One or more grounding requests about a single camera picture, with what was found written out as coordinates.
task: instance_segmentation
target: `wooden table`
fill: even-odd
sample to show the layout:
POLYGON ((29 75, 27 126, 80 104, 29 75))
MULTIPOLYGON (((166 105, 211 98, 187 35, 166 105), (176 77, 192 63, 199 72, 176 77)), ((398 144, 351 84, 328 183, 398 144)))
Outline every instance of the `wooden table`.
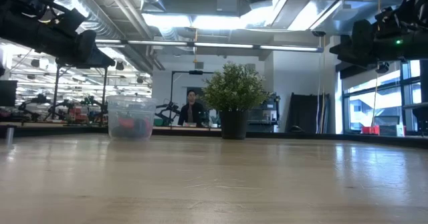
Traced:
POLYGON ((428 152, 87 134, 0 145, 0 223, 427 223, 428 152))

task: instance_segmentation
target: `black plant pot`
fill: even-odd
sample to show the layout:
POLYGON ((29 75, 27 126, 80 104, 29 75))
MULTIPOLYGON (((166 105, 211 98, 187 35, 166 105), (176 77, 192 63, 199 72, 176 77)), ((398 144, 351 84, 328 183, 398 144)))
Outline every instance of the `black plant pot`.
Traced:
POLYGON ((223 139, 243 140, 247 134, 248 111, 220 112, 221 137, 223 139))

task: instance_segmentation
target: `clear plastic container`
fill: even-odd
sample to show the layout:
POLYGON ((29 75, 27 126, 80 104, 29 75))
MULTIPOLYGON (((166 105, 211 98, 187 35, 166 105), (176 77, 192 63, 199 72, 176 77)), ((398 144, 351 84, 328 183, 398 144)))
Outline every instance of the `clear plastic container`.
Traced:
POLYGON ((157 100, 109 96, 108 133, 113 139, 148 140, 152 135, 157 100))

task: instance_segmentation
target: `dark jacket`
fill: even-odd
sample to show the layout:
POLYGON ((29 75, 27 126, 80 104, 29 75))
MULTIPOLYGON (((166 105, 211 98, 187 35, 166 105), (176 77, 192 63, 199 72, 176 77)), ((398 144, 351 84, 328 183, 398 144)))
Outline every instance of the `dark jacket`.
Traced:
MULTIPOLYGON (((183 125, 184 122, 187 122, 187 111, 189 110, 189 103, 187 103, 185 106, 181 108, 180 112, 180 118, 179 118, 179 125, 183 125)), ((201 117, 199 113, 203 112, 203 105, 195 102, 192 105, 192 115, 193 115, 193 122, 196 123, 198 127, 202 127, 201 117)))

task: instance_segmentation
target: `man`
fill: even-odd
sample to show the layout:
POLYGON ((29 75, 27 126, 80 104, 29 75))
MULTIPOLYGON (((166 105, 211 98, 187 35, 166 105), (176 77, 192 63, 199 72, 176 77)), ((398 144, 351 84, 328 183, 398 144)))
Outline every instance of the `man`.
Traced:
POLYGON ((187 92, 188 103, 181 108, 179 125, 186 123, 196 123, 198 127, 202 127, 199 113, 203 112, 203 105, 196 103, 196 93, 194 90, 187 92))

